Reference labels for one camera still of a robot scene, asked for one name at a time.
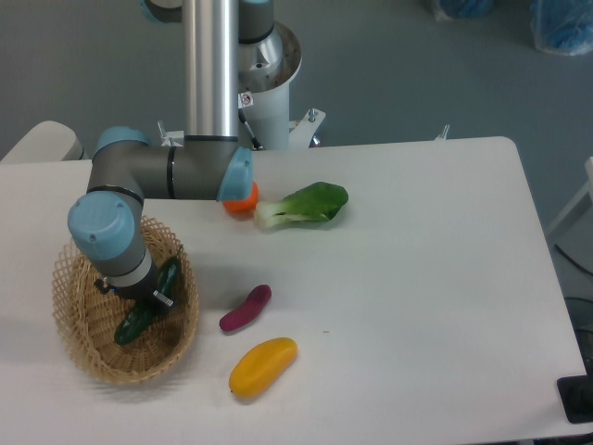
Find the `wicker basket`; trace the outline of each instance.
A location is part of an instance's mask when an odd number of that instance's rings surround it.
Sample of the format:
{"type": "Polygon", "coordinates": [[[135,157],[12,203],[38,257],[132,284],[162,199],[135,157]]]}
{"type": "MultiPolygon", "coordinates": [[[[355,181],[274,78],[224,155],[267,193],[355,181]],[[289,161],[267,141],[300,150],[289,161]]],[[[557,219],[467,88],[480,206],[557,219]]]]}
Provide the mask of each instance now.
{"type": "Polygon", "coordinates": [[[196,333],[196,282],[181,243],[154,219],[142,219],[142,233],[157,265],[179,251],[182,273],[174,309],[129,345],[119,346],[113,335],[133,301],[113,292],[101,295],[95,288],[101,275],[73,241],[59,254],[54,270],[54,318],[66,351],[79,368],[107,383],[139,383],[163,374],[183,356],[196,333]]]}

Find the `white chair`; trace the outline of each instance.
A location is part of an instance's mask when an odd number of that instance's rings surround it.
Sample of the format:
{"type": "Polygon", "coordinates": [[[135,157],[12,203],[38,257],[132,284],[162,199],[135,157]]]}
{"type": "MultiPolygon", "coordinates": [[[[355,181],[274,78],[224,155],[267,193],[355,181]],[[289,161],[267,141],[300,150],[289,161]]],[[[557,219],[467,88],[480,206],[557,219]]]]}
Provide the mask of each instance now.
{"type": "Polygon", "coordinates": [[[587,159],[585,170],[587,171],[588,181],[568,201],[546,229],[546,239],[550,244],[554,244],[556,240],[564,235],[593,204],[593,158],[587,159]]]}
{"type": "Polygon", "coordinates": [[[52,162],[85,158],[76,134],[66,125],[44,121],[36,125],[0,160],[1,164],[52,162]]]}

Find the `bok choy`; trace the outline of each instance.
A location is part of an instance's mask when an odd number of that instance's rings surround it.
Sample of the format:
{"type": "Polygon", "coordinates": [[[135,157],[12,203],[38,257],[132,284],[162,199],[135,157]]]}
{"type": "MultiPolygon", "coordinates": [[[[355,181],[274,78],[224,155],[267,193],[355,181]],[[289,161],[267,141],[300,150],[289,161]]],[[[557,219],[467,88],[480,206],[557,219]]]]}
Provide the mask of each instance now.
{"type": "Polygon", "coordinates": [[[260,201],[255,220],[264,229],[285,223],[327,222],[347,202],[348,193],[341,185],[315,183],[280,201],[260,201]]]}

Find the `green cucumber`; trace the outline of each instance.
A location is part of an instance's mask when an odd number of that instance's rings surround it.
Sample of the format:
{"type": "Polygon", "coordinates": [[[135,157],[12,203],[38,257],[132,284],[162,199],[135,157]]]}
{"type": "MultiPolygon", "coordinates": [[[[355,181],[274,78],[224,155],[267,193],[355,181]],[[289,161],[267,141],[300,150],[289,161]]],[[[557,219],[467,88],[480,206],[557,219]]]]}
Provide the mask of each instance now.
{"type": "Polygon", "coordinates": [[[177,256],[170,257],[158,268],[157,290],[165,297],[175,300],[172,295],[177,278],[182,271],[182,263],[177,256]]]}
{"type": "MultiPolygon", "coordinates": [[[[172,293],[181,270],[182,264],[177,256],[167,259],[158,268],[157,291],[175,300],[172,293]]],[[[153,323],[156,316],[155,309],[137,301],[115,331],[115,342],[121,346],[132,343],[153,323]]]]}

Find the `green leafy vegetable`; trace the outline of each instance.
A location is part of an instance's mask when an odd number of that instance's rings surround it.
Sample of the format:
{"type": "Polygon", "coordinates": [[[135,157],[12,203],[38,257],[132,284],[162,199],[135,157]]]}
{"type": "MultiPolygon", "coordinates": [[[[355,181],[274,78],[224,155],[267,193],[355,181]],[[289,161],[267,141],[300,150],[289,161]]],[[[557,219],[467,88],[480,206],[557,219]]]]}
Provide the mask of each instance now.
{"type": "Polygon", "coordinates": [[[315,183],[280,201],[260,201],[255,220],[264,229],[285,223],[327,222],[347,202],[348,193],[341,185],[315,183]]]}
{"type": "Polygon", "coordinates": [[[136,302],[115,331],[115,342],[121,346],[132,343],[148,329],[154,319],[152,309],[142,302],[136,302]]]}
{"type": "Polygon", "coordinates": [[[182,264],[177,255],[168,258],[158,268],[157,290],[169,299],[175,299],[173,290],[177,278],[182,270],[182,264]]]}

